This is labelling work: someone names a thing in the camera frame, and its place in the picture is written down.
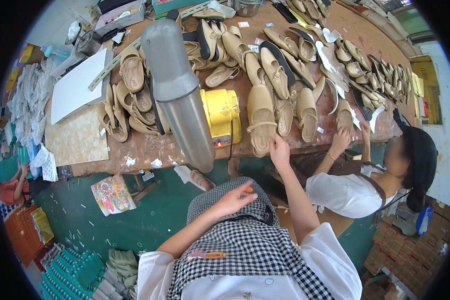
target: wall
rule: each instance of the wall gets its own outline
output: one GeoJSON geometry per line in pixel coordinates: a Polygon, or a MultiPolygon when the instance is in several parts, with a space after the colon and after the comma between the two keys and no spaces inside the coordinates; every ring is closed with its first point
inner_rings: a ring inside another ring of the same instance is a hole
{"type": "Polygon", "coordinates": [[[97,3],[98,0],[54,0],[37,18],[25,42],[35,46],[64,45],[73,21],[96,23],[93,7],[97,3]]]}
{"type": "Polygon", "coordinates": [[[439,42],[426,42],[417,46],[429,55],[438,79],[438,101],[442,112],[442,125],[423,125],[438,150],[435,179],[428,195],[450,206],[450,64],[439,42]]]}

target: brown apron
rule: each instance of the brown apron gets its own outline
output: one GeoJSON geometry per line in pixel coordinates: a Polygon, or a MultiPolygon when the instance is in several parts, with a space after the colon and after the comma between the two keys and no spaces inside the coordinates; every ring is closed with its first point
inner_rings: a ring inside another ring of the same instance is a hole
{"type": "MultiPolygon", "coordinates": [[[[295,172],[298,181],[305,187],[307,184],[307,179],[313,176],[313,172],[317,170],[318,166],[321,164],[327,152],[317,152],[317,153],[309,153],[309,154],[301,154],[301,155],[292,155],[290,158],[290,165],[292,166],[293,171],[295,172]]],[[[342,153],[335,160],[333,165],[330,167],[330,171],[328,174],[335,176],[345,176],[350,174],[355,174],[358,177],[361,177],[368,181],[377,191],[378,195],[381,198],[381,206],[380,208],[373,213],[372,223],[378,223],[378,212],[385,206],[387,197],[385,195],[384,189],[378,185],[372,178],[363,175],[360,170],[362,166],[372,166],[380,171],[384,171],[382,168],[372,164],[369,161],[363,160],[348,160],[345,153],[342,153]]]]}

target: teal plastic crate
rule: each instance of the teal plastic crate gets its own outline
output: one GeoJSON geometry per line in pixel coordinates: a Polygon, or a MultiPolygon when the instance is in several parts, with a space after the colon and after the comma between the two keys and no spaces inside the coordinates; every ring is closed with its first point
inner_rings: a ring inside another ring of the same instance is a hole
{"type": "Polygon", "coordinates": [[[159,3],[158,0],[151,0],[151,5],[153,7],[153,11],[155,11],[156,15],[161,15],[163,13],[168,13],[171,10],[179,9],[182,7],[196,5],[200,3],[207,2],[209,0],[171,0],[164,3],[159,3]]]}

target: white t-shirt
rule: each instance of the white t-shirt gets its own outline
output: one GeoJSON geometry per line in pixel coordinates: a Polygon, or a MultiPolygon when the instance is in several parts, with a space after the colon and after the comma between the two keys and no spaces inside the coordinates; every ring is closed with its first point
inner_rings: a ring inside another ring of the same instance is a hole
{"type": "MultiPolygon", "coordinates": [[[[372,172],[383,174],[371,165],[364,165],[360,170],[367,177],[372,172]]],[[[312,204],[327,207],[352,219],[369,216],[382,206],[382,199],[372,184],[355,174],[336,176],[319,173],[306,180],[305,190],[312,204]]],[[[385,204],[394,197],[387,198],[385,204]]]]}
{"type": "MultiPolygon", "coordinates": [[[[336,300],[360,299],[362,284],[359,274],[329,223],[322,223],[310,232],[297,249],[336,300]]],[[[143,253],[138,262],[138,299],[166,299],[173,266],[173,256],[168,253],[143,253]]],[[[245,293],[250,293],[254,300],[308,299],[294,277],[287,275],[207,276],[187,283],[181,299],[243,300],[245,293]]]]}

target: shoebox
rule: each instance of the shoebox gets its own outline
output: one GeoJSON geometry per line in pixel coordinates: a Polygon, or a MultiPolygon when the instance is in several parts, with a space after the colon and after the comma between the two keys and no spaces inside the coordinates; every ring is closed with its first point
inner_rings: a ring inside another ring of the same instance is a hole
{"type": "Polygon", "coordinates": [[[167,13],[182,7],[208,2],[207,0],[151,0],[156,15],[167,13]]]}
{"type": "Polygon", "coordinates": [[[145,0],[136,0],[101,15],[95,26],[95,32],[102,37],[114,29],[120,29],[141,22],[144,20],[144,17],[145,0]],[[124,12],[130,12],[131,14],[118,19],[124,12]]]}

